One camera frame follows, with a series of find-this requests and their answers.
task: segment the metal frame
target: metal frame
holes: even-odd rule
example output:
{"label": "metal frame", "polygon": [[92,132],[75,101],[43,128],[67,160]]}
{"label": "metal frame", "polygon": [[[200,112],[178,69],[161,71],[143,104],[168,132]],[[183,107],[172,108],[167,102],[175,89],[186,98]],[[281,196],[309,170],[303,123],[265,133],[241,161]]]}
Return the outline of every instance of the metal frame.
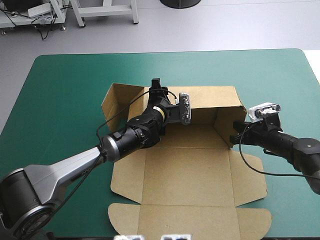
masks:
{"label": "metal frame", "polygon": [[84,18],[132,14],[133,23],[138,24],[138,8],[136,0],[128,0],[129,5],[112,5],[113,0],[103,0],[102,6],[81,7],[79,0],[70,0],[79,27],[85,27]]}
{"label": "metal frame", "polygon": [[[65,5],[68,5],[70,0],[65,0]],[[55,24],[63,24],[66,20],[66,14],[68,9],[61,9],[59,6],[59,0],[50,0],[50,3],[53,7],[53,10],[56,14]],[[33,19],[22,17],[22,16],[15,16],[11,17],[11,20],[17,26],[21,25],[30,25],[33,22]],[[50,24],[50,21],[45,21],[44,23],[41,20],[36,20],[32,24]],[[15,27],[14,24],[7,18],[7,16],[0,11],[0,29],[3,28],[13,28]]]}

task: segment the box flap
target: box flap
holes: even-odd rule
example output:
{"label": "box flap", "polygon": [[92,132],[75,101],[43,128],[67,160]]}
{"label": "box flap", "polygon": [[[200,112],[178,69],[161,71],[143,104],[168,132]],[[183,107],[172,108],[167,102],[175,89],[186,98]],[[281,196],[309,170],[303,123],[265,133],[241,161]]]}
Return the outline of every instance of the box flap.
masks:
{"label": "box flap", "polygon": [[137,150],[113,165],[111,190],[142,203],[145,179],[146,149]]}
{"label": "box flap", "polygon": [[[191,122],[193,124],[208,124],[209,121],[211,121],[210,123],[213,124],[216,117],[214,111],[217,111],[212,110],[214,108],[242,106],[234,86],[169,86],[168,89],[176,96],[179,96],[179,93],[189,94],[190,105],[192,108]],[[135,97],[143,92],[146,92],[147,90],[148,88],[145,87],[141,92],[136,93]],[[171,103],[175,102],[171,94],[169,94],[168,97]],[[146,94],[139,99],[137,103],[130,107],[128,119],[140,115],[144,111],[145,107],[147,106],[148,98],[149,96]]]}
{"label": "box flap", "polygon": [[140,205],[113,203],[108,208],[110,222],[122,235],[137,235]]}
{"label": "box flap", "polygon": [[236,212],[242,240],[259,240],[267,234],[272,222],[267,209],[237,208]]}
{"label": "box flap", "polygon": [[169,86],[168,89],[177,96],[188,93],[193,109],[242,106],[234,86]]}
{"label": "box flap", "polygon": [[[143,86],[113,83],[107,91],[101,105],[105,119],[107,120],[108,118],[112,117],[114,114],[122,110],[124,107],[126,107],[128,103],[143,90]],[[108,122],[107,125],[109,129],[112,132],[116,131],[118,129],[120,120],[127,120],[128,113],[129,109],[124,111],[114,120]]]}
{"label": "box flap", "polygon": [[233,144],[230,142],[230,136],[238,134],[237,131],[234,130],[234,122],[243,122],[246,119],[246,115],[247,112],[243,106],[220,107],[218,109],[214,128],[231,148],[233,147]]}
{"label": "box flap", "polygon": [[[264,170],[260,158],[249,154],[243,155],[252,167]],[[229,150],[229,158],[235,206],[266,197],[268,192],[265,176],[248,168],[239,152]]]}
{"label": "box flap", "polygon": [[195,240],[259,240],[271,225],[266,209],[234,207],[113,203],[108,215],[119,234],[137,233],[147,240],[160,239],[164,234],[192,234]]}

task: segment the cable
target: cable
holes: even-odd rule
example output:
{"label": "cable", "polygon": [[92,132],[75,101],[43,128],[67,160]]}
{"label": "cable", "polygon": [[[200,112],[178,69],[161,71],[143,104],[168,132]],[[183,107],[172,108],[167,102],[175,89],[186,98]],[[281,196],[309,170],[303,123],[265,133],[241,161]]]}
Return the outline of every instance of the cable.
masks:
{"label": "cable", "polygon": [[253,166],[251,166],[247,160],[245,159],[243,153],[242,153],[242,149],[241,149],[241,143],[242,143],[242,138],[245,135],[245,133],[247,131],[249,131],[254,125],[256,124],[256,122],[254,123],[249,123],[248,126],[243,130],[241,137],[240,137],[240,142],[239,142],[239,152],[241,155],[242,160],[244,161],[244,163],[253,171],[259,173],[259,174],[264,174],[264,175],[270,175],[270,176],[278,176],[278,177],[304,177],[304,178],[310,178],[310,179],[316,179],[316,180],[320,180],[320,178],[315,177],[315,176],[310,176],[310,175],[304,175],[304,174],[292,174],[292,173],[272,173],[272,172],[266,172],[266,171],[260,171],[258,169],[255,169]]}
{"label": "cable", "polygon": [[102,142],[102,139],[99,135],[99,131],[100,129],[106,125],[108,122],[110,122],[111,120],[113,120],[115,117],[119,116],[124,110],[126,110],[127,108],[129,108],[135,101],[137,101],[139,98],[141,98],[143,95],[147,94],[147,93],[151,93],[151,92],[154,92],[154,91],[164,91],[164,92],[167,92],[167,93],[170,93],[171,95],[174,96],[175,99],[177,99],[177,96],[169,91],[169,90],[166,90],[166,89],[162,89],[162,88],[158,88],[158,89],[151,89],[149,91],[146,91],[144,93],[142,93],[141,95],[137,96],[134,100],[132,100],[127,106],[125,106],[123,109],[121,109],[117,114],[113,115],[112,117],[110,117],[108,120],[106,120],[104,123],[102,123],[100,126],[98,126],[98,128],[96,129],[96,136],[98,137],[99,139],[99,142],[100,142],[100,147],[103,148],[103,142]]}
{"label": "cable", "polygon": [[66,204],[66,202],[73,196],[73,194],[78,190],[78,188],[80,187],[80,185],[86,180],[86,178],[89,176],[89,174],[92,172],[92,170],[95,168],[95,166],[97,165],[97,163],[99,162],[99,159],[102,155],[99,154],[99,156],[96,158],[96,160],[94,161],[94,163],[91,165],[91,167],[89,168],[89,170],[85,173],[85,175],[83,176],[83,178],[78,182],[78,184],[74,187],[74,189],[70,192],[70,194],[63,200],[63,202],[59,205],[59,207],[57,207],[51,214],[50,216],[47,217],[47,219],[45,221],[43,221],[40,225],[38,225],[34,231],[29,234],[29,235],[22,235],[20,237],[20,240],[26,240],[29,239],[30,237],[32,237],[38,230],[40,230],[41,228],[43,228],[45,225],[47,225],[48,222],[50,222],[50,220],[56,215],[56,213]]}
{"label": "cable", "polygon": [[[176,99],[177,96],[166,89],[151,89],[149,91],[146,91],[144,93],[142,93],[141,95],[139,95],[138,97],[136,97],[134,100],[132,100],[126,107],[124,107],[122,110],[120,110],[118,113],[116,113],[115,115],[113,115],[112,117],[110,117],[108,120],[106,120],[103,124],[101,124],[97,130],[96,130],[96,134],[100,140],[100,144],[101,146],[103,146],[102,144],[102,140],[99,136],[99,129],[102,128],[105,124],[107,124],[108,122],[112,121],[115,117],[117,117],[119,114],[121,114],[125,109],[127,109],[128,107],[130,107],[130,105],[132,105],[135,101],[137,101],[139,98],[141,98],[143,95],[150,93],[150,92],[154,92],[154,91],[164,91],[164,92],[168,92],[170,94],[172,94],[174,96],[174,98]],[[50,216],[48,216],[48,218],[43,221],[40,225],[38,225],[34,231],[29,234],[29,235],[23,235],[20,237],[20,240],[26,240],[30,237],[32,237],[38,230],[40,230],[41,228],[43,228],[54,216],[55,214],[67,203],[67,201],[73,196],[73,194],[78,190],[78,188],[80,187],[80,185],[86,180],[86,178],[89,176],[89,174],[92,172],[92,170],[95,168],[95,166],[97,165],[97,163],[100,160],[100,157],[102,157],[102,154],[100,153],[99,156],[96,158],[96,160],[94,161],[94,163],[91,165],[91,167],[88,169],[88,171],[85,173],[85,175],[83,176],[83,178],[78,182],[78,184],[74,187],[74,189],[70,192],[70,194],[63,200],[63,202],[50,214]]]}
{"label": "cable", "polygon": [[49,35],[49,32],[52,31],[52,25],[56,22],[56,19],[57,19],[57,15],[55,14],[53,19],[51,20],[50,22],[50,25],[48,27],[48,30],[46,31],[46,35],[43,36],[43,33],[40,31],[40,28],[37,28],[36,26],[33,25],[33,23],[38,20],[38,18],[34,19],[32,22],[31,22],[31,25],[35,27],[35,29],[40,33],[40,36],[41,36],[41,39],[42,40],[45,40],[47,39],[48,35]]}

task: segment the cardboard box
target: cardboard box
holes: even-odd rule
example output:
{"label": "cardboard box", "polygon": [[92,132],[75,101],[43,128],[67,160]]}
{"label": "cardboard box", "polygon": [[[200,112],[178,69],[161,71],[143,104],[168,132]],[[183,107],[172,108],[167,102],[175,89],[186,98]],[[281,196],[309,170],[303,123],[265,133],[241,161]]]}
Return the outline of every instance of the cardboard box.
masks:
{"label": "cardboard box", "polygon": [[[149,87],[113,84],[103,103],[107,116],[118,112]],[[114,203],[109,219],[121,235],[160,240],[164,234],[192,234],[194,240],[259,240],[269,230],[266,209],[236,208],[264,198],[264,175],[250,170],[229,136],[234,121],[246,109],[233,86],[172,86],[176,95],[189,93],[192,124],[168,124],[154,147],[138,150],[114,164],[111,189],[140,205]],[[148,95],[109,124],[117,130],[122,119],[145,109]],[[263,170],[262,161],[245,155]]]}

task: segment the cart wheel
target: cart wheel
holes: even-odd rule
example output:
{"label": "cart wheel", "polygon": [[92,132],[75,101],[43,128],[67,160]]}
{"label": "cart wheel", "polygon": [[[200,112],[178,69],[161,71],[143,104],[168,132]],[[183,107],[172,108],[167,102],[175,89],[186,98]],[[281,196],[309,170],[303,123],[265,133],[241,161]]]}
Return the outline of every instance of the cart wheel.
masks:
{"label": "cart wheel", "polygon": [[60,31],[62,31],[62,32],[67,31],[67,27],[65,25],[61,24]]}
{"label": "cart wheel", "polygon": [[83,26],[81,26],[80,28],[84,28],[84,27],[86,26],[86,20],[85,20],[85,18],[84,18],[84,17],[82,17],[81,19],[82,19],[82,22],[83,22],[83,24],[84,24],[84,25],[83,25]]}

